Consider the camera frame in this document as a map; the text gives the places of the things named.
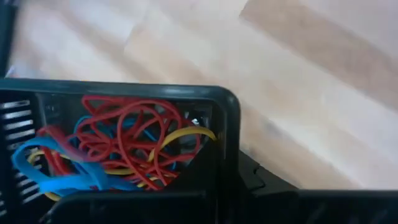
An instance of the black plastic basket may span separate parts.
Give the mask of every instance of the black plastic basket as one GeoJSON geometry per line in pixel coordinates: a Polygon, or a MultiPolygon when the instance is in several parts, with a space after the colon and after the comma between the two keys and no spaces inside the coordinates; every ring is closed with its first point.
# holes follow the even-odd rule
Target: black plastic basket
{"type": "MultiPolygon", "coordinates": [[[[136,217],[141,217],[135,218],[135,222],[234,220],[240,114],[239,102],[230,91],[217,86],[6,79],[0,81],[0,223],[37,223],[53,206],[53,202],[39,193],[36,183],[13,169],[10,156],[18,145],[33,138],[36,130],[44,125],[56,124],[70,131],[76,120],[87,113],[80,103],[83,95],[168,100],[182,110],[189,108],[203,113],[218,140],[208,141],[187,169],[160,192],[71,195],[53,208],[53,223],[76,223],[76,220],[108,223],[106,214],[110,211],[131,216],[133,211],[120,209],[127,202],[134,208],[136,217]],[[174,216],[164,215],[162,219],[156,215],[176,210],[181,212],[174,216]],[[147,213],[153,215],[150,220],[147,213]]],[[[37,164],[38,168],[47,170],[43,161],[37,164]]]]}

